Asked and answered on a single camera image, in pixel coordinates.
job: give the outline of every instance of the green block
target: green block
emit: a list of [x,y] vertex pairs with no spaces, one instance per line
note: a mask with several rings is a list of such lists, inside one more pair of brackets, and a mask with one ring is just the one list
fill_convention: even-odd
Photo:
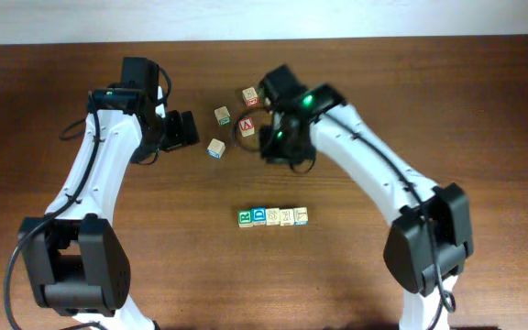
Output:
[[250,210],[239,211],[237,213],[237,223],[241,228],[252,227],[252,213]]

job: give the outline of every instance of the wooden cube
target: wooden cube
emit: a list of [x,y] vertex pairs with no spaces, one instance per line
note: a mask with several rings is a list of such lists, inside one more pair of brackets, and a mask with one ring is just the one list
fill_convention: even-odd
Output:
[[237,213],[237,223],[240,228],[250,228],[254,224],[252,223],[252,213],[250,210],[239,211]]
[[239,121],[238,125],[242,137],[248,137],[254,134],[254,122],[252,121],[252,118],[244,118]]
[[294,226],[294,210],[293,209],[280,210],[280,225],[281,226]]
[[218,109],[215,109],[215,118],[217,118],[217,122],[219,122],[219,126],[223,126],[231,122],[231,117],[229,115],[229,111],[227,111],[226,106],[222,106]]
[[221,155],[223,155],[225,150],[226,144],[218,139],[212,139],[211,143],[209,143],[209,147],[207,148],[207,152],[209,152],[209,155],[217,159],[221,158]]
[[266,224],[266,209],[263,207],[252,209],[252,223],[254,226],[263,226]]
[[297,207],[294,209],[294,225],[307,225],[309,223],[309,215],[306,207]]
[[266,226],[277,226],[281,224],[281,209],[266,209]]
[[256,89],[254,89],[254,87],[243,90],[242,96],[244,97],[244,102],[247,106],[258,104],[258,93],[256,93]]

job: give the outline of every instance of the brown table surface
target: brown table surface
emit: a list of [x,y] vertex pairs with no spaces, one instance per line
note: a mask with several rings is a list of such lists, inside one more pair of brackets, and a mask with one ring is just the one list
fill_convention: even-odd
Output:
[[[305,176],[230,145],[213,110],[284,62],[332,83],[403,159],[471,203],[476,252],[454,289],[451,325],[528,329],[528,36],[117,43],[0,47],[0,329],[6,263],[25,216],[42,215],[80,142],[87,91],[118,81],[124,56],[165,67],[170,109],[192,110],[201,144],[129,166],[115,231],[130,294],[163,327],[294,328],[396,324],[402,289],[382,260],[388,227],[333,161]],[[209,157],[212,138],[227,149]],[[301,205],[310,224],[239,229],[237,211]],[[23,261],[13,307],[25,328],[73,325],[39,309]]]

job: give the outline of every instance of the green light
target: green light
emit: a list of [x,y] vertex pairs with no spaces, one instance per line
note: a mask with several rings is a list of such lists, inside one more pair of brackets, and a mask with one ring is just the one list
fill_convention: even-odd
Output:
[[306,106],[309,106],[312,102],[313,102],[313,96],[312,95],[307,95],[307,96],[305,96],[302,99],[302,104],[306,105]]

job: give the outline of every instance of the white backdrop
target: white backdrop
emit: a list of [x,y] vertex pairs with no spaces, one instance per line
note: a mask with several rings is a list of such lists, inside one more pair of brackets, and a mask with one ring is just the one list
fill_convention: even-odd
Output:
[[0,0],[0,44],[528,34],[528,0]]

